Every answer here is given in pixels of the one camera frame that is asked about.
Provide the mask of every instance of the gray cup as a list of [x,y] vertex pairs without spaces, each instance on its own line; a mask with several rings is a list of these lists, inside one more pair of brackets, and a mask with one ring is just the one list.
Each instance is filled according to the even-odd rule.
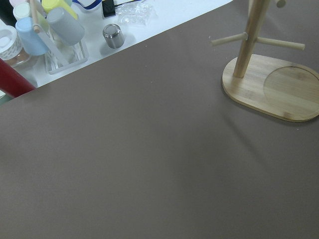
[[62,7],[51,10],[47,21],[62,43],[67,46],[75,45],[84,37],[84,27]]

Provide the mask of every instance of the blue cup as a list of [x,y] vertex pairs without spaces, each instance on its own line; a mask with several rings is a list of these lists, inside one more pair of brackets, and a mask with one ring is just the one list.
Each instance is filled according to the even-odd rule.
[[39,56],[48,52],[49,48],[38,34],[33,31],[31,17],[25,17],[17,21],[15,28],[26,53],[32,56]]

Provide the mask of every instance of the yellow cup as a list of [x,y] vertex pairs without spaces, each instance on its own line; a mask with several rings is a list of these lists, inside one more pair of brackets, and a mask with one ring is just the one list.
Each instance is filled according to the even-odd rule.
[[74,17],[76,20],[78,19],[78,15],[64,0],[42,0],[42,7],[46,13],[49,13],[56,7],[62,7],[68,11],[72,17]]

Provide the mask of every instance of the white table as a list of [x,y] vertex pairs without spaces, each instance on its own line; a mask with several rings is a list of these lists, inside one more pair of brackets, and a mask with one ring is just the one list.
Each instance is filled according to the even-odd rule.
[[[231,0],[145,0],[144,2],[152,5],[155,10],[155,14],[150,17],[145,26],[119,24],[118,16],[103,19],[101,5],[93,11],[86,11],[80,5],[73,3],[72,8],[79,14],[79,21],[86,31],[84,41],[89,52],[88,60],[85,63],[53,75],[49,75],[46,72],[44,56],[32,57],[29,62],[17,66],[15,69],[34,85],[40,87],[181,23],[214,10],[230,1]],[[109,48],[102,35],[103,28],[110,23],[118,24],[126,38],[124,45],[119,49]]]

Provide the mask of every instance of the red cylinder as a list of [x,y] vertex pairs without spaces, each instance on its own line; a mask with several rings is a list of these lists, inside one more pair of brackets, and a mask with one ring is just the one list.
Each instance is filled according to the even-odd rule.
[[0,59],[0,90],[15,98],[34,89],[29,81]]

